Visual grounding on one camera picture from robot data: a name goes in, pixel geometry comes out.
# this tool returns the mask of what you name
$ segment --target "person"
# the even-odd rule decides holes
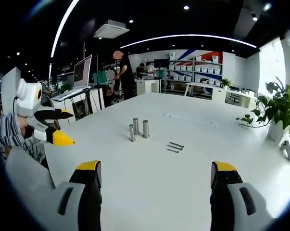
[[[120,51],[120,72],[115,79],[121,80],[121,89],[124,92],[124,100],[128,100],[134,96],[134,77],[129,57]]]
[[[111,106],[114,99],[120,98],[119,95],[115,94],[107,84],[102,86],[102,91],[105,108]]]
[[[156,70],[154,68],[154,64],[151,63],[147,66],[148,78],[156,77]]]
[[[140,63],[139,66],[136,68],[136,77],[137,79],[143,79],[143,75],[145,73],[145,64]]]
[[[44,107],[52,107],[52,104],[51,104],[50,99],[48,97],[48,95],[52,94],[52,92],[49,90],[48,80],[44,79],[41,82],[41,86],[42,86],[41,105],[44,106]]]
[[[33,131],[26,126],[26,117],[18,114],[0,115],[0,151],[5,163],[12,147],[22,147],[44,167],[48,168],[45,153],[29,139]]]

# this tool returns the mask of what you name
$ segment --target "potted plant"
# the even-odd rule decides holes
[[[224,89],[227,89],[227,87],[229,87],[231,85],[231,81],[229,79],[223,78],[221,79],[221,86]]]
[[[270,124],[268,137],[276,143],[281,142],[287,131],[290,133],[290,84],[284,87],[279,79],[278,81],[280,85],[270,82],[266,86],[269,93],[274,94],[273,98],[259,96],[256,103],[257,108],[252,110],[258,117],[256,122],[259,123],[259,126],[252,124],[254,118],[249,114],[244,118],[236,118],[240,125],[250,128],[261,128]]]

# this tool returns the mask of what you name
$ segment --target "ceiling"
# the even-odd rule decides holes
[[[0,53],[0,68],[7,72],[17,66],[27,81],[48,77],[51,63],[52,76],[62,73],[63,66],[73,66],[82,59],[84,41],[80,40],[81,29],[93,18],[116,20],[130,29],[115,39],[99,40],[91,36],[85,39],[86,56],[98,53],[101,63],[112,62],[113,51],[121,46],[167,35],[216,35],[260,47],[283,34],[286,26],[290,26],[289,5],[285,5],[285,1],[273,0],[272,8],[264,12],[263,7],[268,1],[147,0],[139,3],[128,0],[79,0],[63,27],[52,59],[50,54],[57,29],[72,1],[16,1],[11,3],[5,14],[10,17],[9,23],[6,27],[0,27],[0,35],[4,35],[1,39],[4,45]],[[184,6],[189,6],[189,10],[184,10]],[[251,10],[257,15],[257,22],[252,20]],[[234,50],[241,57],[258,52],[257,48],[237,42],[202,37],[157,39],[129,46],[124,52],[132,54],[170,49]]]

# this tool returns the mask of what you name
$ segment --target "white table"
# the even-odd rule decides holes
[[[217,87],[215,85],[207,84],[207,83],[190,82],[190,83],[186,83],[186,89],[185,89],[184,96],[187,95],[188,90],[189,90],[189,86],[211,88],[212,89],[212,101],[225,103],[226,90],[223,88]]]
[[[238,91],[229,90],[229,89],[227,89],[227,93],[232,93],[232,94],[238,95],[240,97],[239,98],[239,106],[246,107],[250,110],[253,110],[256,108],[257,97],[243,93],[243,92],[238,92]]]
[[[104,109],[104,100],[103,100],[103,92],[102,92],[102,89],[99,89],[100,90],[100,98],[101,98],[101,105],[102,105],[102,109]],[[99,96],[98,96],[98,89],[90,89],[90,103],[91,103],[91,107],[92,107],[92,112],[95,113],[97,111],[100,110],[100,104],[99,104]],[[82,94],[79,94],[79,95],[76,95],[72,98],[72,100],[74,102],[78,102],[78,101],[81,101],[81,100],[84,100],[86,97],[85,97],[85,93],[82,93]],[[60,108],[60,109],[65,109],[67,110],[68,112],[74,114],[74,111],[73,111],[73,106],[72,106],[72,101],[67,98],[61,102],[58,102],[58,101],[55,101],[53,98],[51,99],[53,105],[55,108]],[[88,105],[87,103],[85,104],[85,110],[88,112]],[[61,119],[61,120],[58,120],[58,123],[59,123],[59,126],[61,128],[64,128],[66,126],[69,126],[73,123],[76,122],[76,117],[71,117],[71,118],[68,118],[68,119]]]
[[[160,92],[159,79],[136,79],[137,95],[142,95],[149,92]]]
[[[290,164],[266,139],[268,128],[244,128],[249,110],[226,103],[148,93],[117,103],[63,128],[74,146],[45,145],[55,185],[79,164],[99,159],[104,231],[210,230],[211,162],[229,162],[266,199],[277,217],[290,200]],[[163,117],[177,113],[201,123]],[[150,137],[129,139],[134,117],[149,121]],[[185,145],[179,154],[168,142]]]

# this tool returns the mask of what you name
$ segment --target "computer monitor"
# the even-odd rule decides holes
[[[73,73],[73,88],[88,86],[90,63],[91,55],[75,64]]]

